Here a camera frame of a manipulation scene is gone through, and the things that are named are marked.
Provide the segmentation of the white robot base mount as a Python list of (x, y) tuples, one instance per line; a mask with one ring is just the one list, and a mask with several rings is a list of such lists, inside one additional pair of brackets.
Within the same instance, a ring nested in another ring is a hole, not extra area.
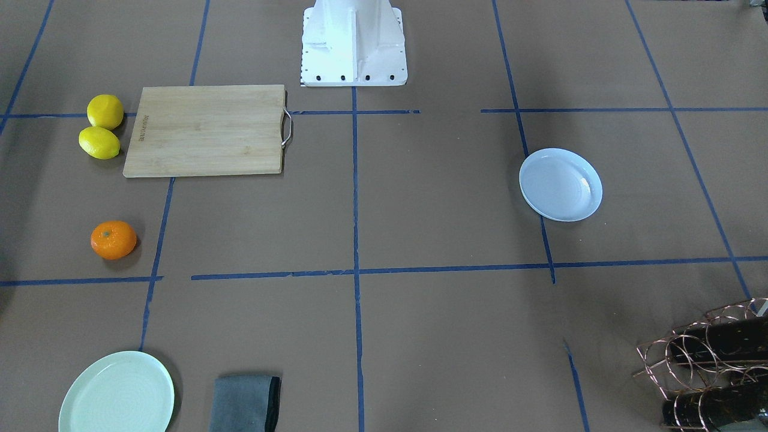
[(403, 14), (390, 1), (316, 1), (302, 14), (300, 85), (403, 86)]

